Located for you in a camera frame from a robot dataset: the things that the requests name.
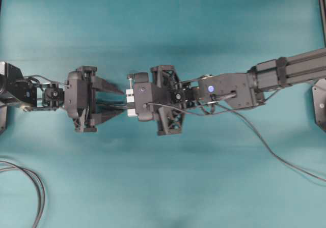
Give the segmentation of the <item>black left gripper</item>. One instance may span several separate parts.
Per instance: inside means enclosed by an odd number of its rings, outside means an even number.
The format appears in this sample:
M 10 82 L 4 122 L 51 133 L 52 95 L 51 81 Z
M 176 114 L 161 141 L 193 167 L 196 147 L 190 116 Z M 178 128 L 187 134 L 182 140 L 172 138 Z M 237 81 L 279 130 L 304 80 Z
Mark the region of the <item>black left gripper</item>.
M 124 92 L 117 85 L 108 82 L 107 80 L 95 76 L 96 67 L 81 66 L 74 71 L 81 71 L 84 79 L 88 82 L 88 105 L 83 110 L 81 117 L 73 119 L 76 132 L 95 132 L 96 128 L 93 125 L 102 124 L 124 112 L 124 110 L 108 110 L 100 113 L 96 112 L 95 106 L 95 90 L 99 92 L 114 93 L 124 95 Z

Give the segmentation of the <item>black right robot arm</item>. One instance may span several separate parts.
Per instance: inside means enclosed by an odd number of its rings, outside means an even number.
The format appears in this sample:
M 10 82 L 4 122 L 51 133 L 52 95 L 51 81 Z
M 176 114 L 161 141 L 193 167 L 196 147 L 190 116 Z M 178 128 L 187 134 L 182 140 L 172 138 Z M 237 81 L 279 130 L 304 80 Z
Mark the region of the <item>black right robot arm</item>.
M 180 134 L 188 108 L 215 105 L 225 101 L 232 110 L 264 105 L 265 92 L 281 90 L 298 83 L 325 78 L 325 49 L 292 57 L 280 57 L 253 66 L 246 73 L 203 75 L 181 81 L 175 67 L 160 65 L 148 73 L 135 73 L 127 94 L 127 115 L 139 121 L 157 121 L 158 135 Z

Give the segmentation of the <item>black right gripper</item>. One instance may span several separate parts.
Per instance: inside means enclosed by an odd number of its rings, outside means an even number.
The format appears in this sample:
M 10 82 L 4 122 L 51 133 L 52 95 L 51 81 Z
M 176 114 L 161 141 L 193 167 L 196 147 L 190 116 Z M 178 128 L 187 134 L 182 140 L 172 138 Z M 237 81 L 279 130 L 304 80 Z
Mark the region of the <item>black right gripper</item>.
M 155 121 L 157 121 L 157 134 L 170 135 L 180 134 L 182 131 L 182 123 L 185 118 L 185 114 L 179 109 L 184 108 L 185 104 L 182 99 L 176 99 L 176 95 L 182 95 L 182 89 L 180 87 L 180 79 L 176 73 L 174 66 L 172 65 L 159 65 L 151 68 L 152 83 L 158 87 L 168 87 L 168 102 L 167 104 L 148 103 L 148 105 L 159 106 L 158 115 Z M 139 82 L 150 82 L 148 73 L 135 73 L 134 84 Z

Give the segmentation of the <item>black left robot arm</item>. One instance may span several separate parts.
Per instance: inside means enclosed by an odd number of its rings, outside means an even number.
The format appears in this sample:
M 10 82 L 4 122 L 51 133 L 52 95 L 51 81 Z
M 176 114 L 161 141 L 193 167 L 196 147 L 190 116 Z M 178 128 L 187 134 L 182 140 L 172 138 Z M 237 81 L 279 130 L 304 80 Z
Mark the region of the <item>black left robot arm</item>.
M 1 62 L 1 132 L 7 128 L 10 106 L 23 111 L 66 110 L 73 120 L 76 132 L 96 132 L 102 124 L 126 109 L 125 103 L 105 102 L 96 99 L 97 92 L 122 95 L 113 83 L 96 75 L 97 68 L 81 66 L 68 74 L 66 82 L 41 75 L 24 76 L 14 65 Z

